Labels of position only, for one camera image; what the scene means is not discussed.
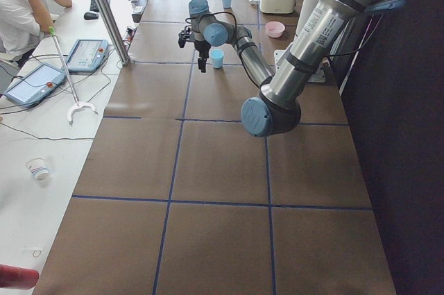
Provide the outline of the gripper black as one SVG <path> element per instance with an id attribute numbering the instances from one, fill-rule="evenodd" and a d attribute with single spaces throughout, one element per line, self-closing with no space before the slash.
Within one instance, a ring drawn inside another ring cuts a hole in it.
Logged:
<path id="1" fill-rule="evenodd" d="M 195 50 L 199 53 L 198 59 L 198 69 L 201 72 L 206 72 L 206 59 L 209 58 L 210 44 L 205 40 L 195 40 L 194 41 Z"/>

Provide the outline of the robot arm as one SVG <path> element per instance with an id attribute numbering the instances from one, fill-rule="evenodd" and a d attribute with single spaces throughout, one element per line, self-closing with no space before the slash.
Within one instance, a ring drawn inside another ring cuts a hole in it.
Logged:
<path id="1" fill-rule="evenodd" d="M 286 133 L 301 117 L 297 101 L 321 60 L 328 56 L 335 40 L 354 17 L 403 7 L 406 0 L 318 0 L 301 32 L 272 71 L 252 41 L 250 31 L 219 21 L 210 12 L 207 0 L 189 2 L 189 25 L 180 32 L 178 43 L 194 43 L 199 52 L 198 68 L 205 71 L 212 47 L 230 44 L 237 52 L 247 75 L 259 88 L 257 97 L 241 107 L 241 122 L 255 137 Z"/>

